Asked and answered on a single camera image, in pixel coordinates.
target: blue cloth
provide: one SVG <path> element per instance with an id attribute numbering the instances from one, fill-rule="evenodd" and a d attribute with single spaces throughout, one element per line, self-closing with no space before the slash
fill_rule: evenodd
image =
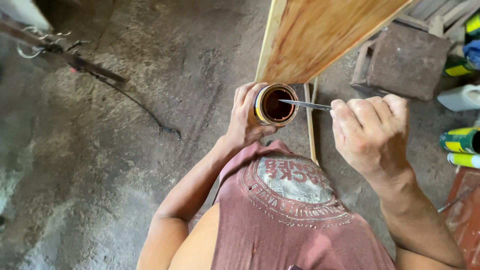
<path id="1" fill-rule="evenodd" d="M 473 40 L 463 47 L 465 58 L 476 70 L 480 70 L 480 40 Z"/>

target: dirty floor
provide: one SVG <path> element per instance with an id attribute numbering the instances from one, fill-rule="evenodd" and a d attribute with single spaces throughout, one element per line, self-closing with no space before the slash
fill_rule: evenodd
<path id="1" fill-rule="evenodd" d="M 128 77 L 125 91 L 182 140 L 159 135 L 144 111 L 89 75 L 52 57 L 23 59 L 0 38 L 0 269 L 134 269 L 155 209 L 227 131 L 235 88 L 254 79 L 270 1 L 37 3 L 57 31 L 73 31 L 70 41 L 91 40 L 82 55 Z M 356 57 L 322 73 L 318 103 L 365 97 L 348 85 Z M 455 175 L 438 135 L 475 119 L 411 102 L 408 159 L 437 208 Z M 378 198 L 335 150 L 330 116 L 315 112 L 314 125 L 339 196 L 392 253 Z M 309 156 L 305 111 L 272 138 Z"/>

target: knife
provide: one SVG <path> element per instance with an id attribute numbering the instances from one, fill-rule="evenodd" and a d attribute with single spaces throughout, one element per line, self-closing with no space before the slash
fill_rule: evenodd
<path id="1" fill-rule="evenodd" d="M 332 107 L 330 107 L 330 106 L 301 102 L 301 101 L 293 101 L 293 100 L 286 100 L 286 99 L 279 99 L 278 101 L 282 101 L 284 103 L 297 105 L 297 106 L 301 106 L 301 107 L 312 108 L 312 109 L 316 109 L 316 110 L 331 110 L 332 109 Z"/>

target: paint can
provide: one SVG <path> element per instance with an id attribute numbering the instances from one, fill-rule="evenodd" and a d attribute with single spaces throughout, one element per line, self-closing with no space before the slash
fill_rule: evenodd
<path id="1" fill-rule="evenodd" d="M 264 125 L 283 126 L 297 115 L 298 106 L 278 101 L 298 101 L 295 91 L 285 84 L 274 84 L 263 88 L 255 100 L 255 116 Z"/>
<path id="2" fill-rule="evenodd" d="M 453 129 L 440 136 L 440 147 L 457 153 L 480 153 L 480 128 Z"/>
<path id="3" fill-rule="evenodd" d="M 454 165 L 460 165 L 470 168 L 480 169 L 480 155 L 449 153 L 447 156 L 448 162 Z"/>

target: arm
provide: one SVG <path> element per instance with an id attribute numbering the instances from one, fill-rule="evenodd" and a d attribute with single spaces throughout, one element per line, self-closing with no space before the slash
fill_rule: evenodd
<path id="1" fill-rule="evenodd" d="M 400 269 L 463 269 L 442 217 L 407 161 L 408 105 L 395 95 L 332 101 L 335 145 L 380 197 Z"/>
<path id="2" fill-rule="evenodd" d="M 205 202 L 226 163 L 244 147 L 278 130 L 260 125 L 253 114 L 253 102 L 266 85 L 254 82 L 237 88 L 227 134 L 218 139 L 158 207 L 138 259 L 138 270 L 168 269 L 188 236 L 188 223 Z"/>

